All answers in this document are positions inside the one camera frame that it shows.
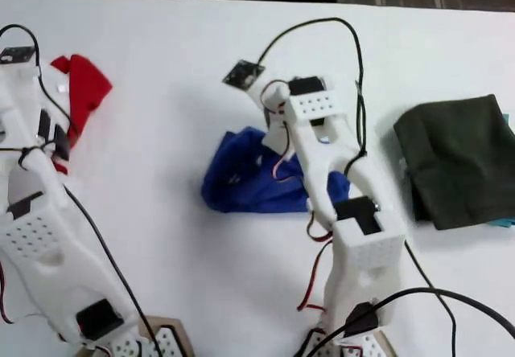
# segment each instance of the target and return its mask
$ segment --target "table surface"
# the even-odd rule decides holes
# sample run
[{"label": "table surface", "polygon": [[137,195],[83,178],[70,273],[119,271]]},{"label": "table surface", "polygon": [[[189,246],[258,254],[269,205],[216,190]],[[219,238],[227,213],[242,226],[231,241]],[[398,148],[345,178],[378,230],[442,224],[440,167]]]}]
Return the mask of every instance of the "table surface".
[{"label": "table surface", "polygon": [[[30,27],[47,60],[86,55],[112,80],[113,91],[72,152],[71,175],[143,309],[180,318],[200,356],[292,355],[318,315],[295,310],[319,251],[305,235],[307,214],[221,214],[200,198],[225,131],[265,128],[252,101],[220,82],[237,60],[256,60],[293,24],[348,20],[363,49],[370,151],[392,176],[380,142],[415,104],[495,93],[503,112],[515,115],[514,14],[210,0],[0,0],[0,7],[0,24]],[[5,38],[0,47],[28,41]],[[356,52],[338,24],[288,35],[266,66],[285,78],[329,75],[354,117]],[[400,187],[391,184],[434,284],[515,322],[513,230],[415,226]],[[34,312],[1,259],[7,311]],[[331,261],[328,252],[315,303],[323,300]],[[423,285],[406,254],[401,273],[404,287]],[[500,326],[450,303],[458,355],[511,354],[513,340]],[[404,298],[385,332],[401,356],[451,353],[451,323],[434,297]],[[2,324],[0,345],[2,355],[69,353],[38,317]]]}]

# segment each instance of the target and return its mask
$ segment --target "perforated white panel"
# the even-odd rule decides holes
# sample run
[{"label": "perforated white panel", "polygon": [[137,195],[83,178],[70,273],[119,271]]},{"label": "perforated white panel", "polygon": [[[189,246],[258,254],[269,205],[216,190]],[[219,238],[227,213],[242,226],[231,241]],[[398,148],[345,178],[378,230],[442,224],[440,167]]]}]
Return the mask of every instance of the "perforated white panel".
[{"label": "perforated white panel", "polygon": [[52,224],[42,214],[27,214],[7,226],[2,233],[2,242],[13,254],[37,259],[58,247]]},{"label": "perforated white panel", "polygon": [[315,120],[342,113],[343,107],[332,90],[291,96],[286,103],[286,120],[295,123],[301,120]]},{"label": "perforated white panel", "polygon": [[[179,349],[179,344],[171,329],[162,327],[155,335],[159,348],[163,357],[183,357]],[[155,344],[146,338],[138,337],[137,339],[130,333],[124,334],[111,343],[113,357],[136,357],[140,354],[142,357],[159,357]]]}]

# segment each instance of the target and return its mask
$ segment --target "white plastic bracket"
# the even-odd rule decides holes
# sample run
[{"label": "white plastic bracket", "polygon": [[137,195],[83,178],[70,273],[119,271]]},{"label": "white plastic bracket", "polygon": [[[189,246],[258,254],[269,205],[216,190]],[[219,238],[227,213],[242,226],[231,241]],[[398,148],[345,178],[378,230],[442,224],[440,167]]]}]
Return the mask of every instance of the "white plastic bracket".
[{"label": "white plastic bracket", "polygon": [[[186,357],[179,347],[179,340],[169,327],[162,327],[155,335],[163,357]],[[159,357],[155,344],[147,338],[125,333],[111,342],[113,357]]]},{"label": "white plastic bracket", "polygon": [[[324,333],[317,330],[313,331],[302,355],[299,357],[306,357],[324,337]],[[321,347],[317,351],[316,357],[360,357],[361,351],[355,347],[361,347],[362,357],[397,356],[384,333],[378,331],[350,339],[335,339]]]}]

